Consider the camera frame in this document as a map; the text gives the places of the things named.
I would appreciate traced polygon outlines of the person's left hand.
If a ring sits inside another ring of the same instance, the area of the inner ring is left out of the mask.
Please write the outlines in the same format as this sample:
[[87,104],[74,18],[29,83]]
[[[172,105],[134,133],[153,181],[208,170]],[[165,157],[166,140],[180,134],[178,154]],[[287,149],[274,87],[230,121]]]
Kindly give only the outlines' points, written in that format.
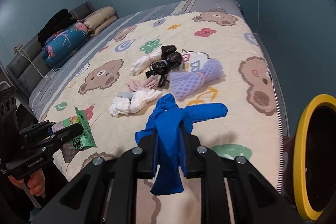
[[[8,177],[13,185],[21,189],[24,184],[24,180],[16,180],[13,176]],[[30,194],[33,196],[43,196],[45,194],[45,176],[42,169],[37,170],[36,172],[30,175],[30,179],[27,183]]]

